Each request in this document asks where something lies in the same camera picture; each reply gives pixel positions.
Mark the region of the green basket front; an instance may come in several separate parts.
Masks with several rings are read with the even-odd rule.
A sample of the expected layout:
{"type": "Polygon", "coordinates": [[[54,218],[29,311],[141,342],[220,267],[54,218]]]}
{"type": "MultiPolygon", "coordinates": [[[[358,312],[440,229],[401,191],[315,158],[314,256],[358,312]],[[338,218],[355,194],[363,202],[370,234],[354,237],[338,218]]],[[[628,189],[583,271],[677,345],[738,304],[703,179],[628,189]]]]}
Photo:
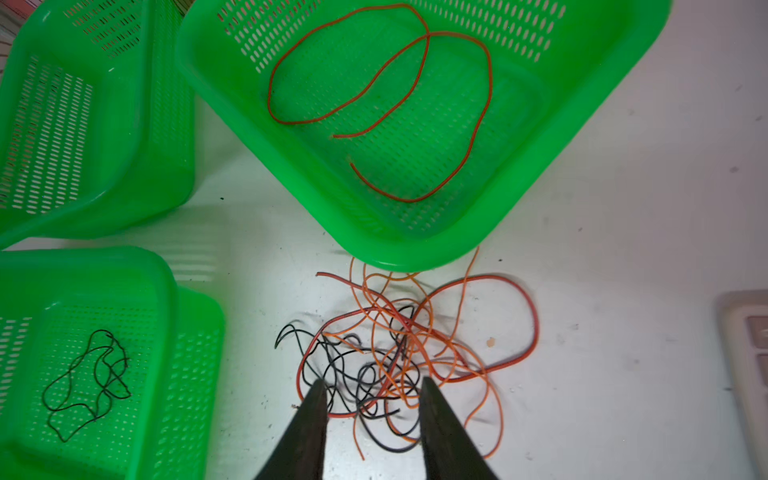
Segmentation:
{"type": "Polygon", "coordinates": [[[1,256],[1,475],[201,479],[225,317],[138,247],[1,256]]]}

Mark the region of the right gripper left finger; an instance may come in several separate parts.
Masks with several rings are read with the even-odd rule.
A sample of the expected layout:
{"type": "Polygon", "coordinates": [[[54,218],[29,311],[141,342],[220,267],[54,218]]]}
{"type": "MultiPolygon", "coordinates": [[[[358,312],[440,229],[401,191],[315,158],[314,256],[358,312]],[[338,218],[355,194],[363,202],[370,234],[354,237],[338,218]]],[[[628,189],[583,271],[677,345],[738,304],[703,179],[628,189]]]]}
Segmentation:
{"type": "Polygon", "coordinates": [[[316,380],[256,479],[322,479],[327,424],[327,387],[316,380]]]}

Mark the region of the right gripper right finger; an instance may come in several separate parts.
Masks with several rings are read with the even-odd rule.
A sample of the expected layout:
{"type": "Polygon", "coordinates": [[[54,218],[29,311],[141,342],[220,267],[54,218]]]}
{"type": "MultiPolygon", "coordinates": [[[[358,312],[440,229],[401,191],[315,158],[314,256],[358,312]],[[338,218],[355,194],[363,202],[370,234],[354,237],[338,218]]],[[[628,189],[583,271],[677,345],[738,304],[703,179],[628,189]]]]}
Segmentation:
{"type": "Polygon", "coordinates": [[[497,479],[431,377],[422,381],[419,402],[427,479],[497,479]]]}

